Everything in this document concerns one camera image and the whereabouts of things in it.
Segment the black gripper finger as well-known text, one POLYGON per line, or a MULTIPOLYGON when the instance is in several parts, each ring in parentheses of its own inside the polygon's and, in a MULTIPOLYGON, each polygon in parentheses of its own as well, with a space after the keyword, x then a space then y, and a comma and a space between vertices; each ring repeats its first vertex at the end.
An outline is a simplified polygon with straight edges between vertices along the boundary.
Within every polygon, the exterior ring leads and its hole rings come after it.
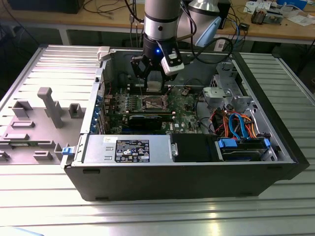
POLYGON ((144 80, 144 89, 148 88, 148 76, 150 74, 150 59, 145 55, 132 56, 130 61, 134 75, 144 80))
POLYGON ((161 76, 162 76, 162 82, 161 82, 160 91, 163 92, 165 83, 168 81, 174 81, 175 78, 177 77, 177 74, 166 75, 164 72, 161 72, 161 76))

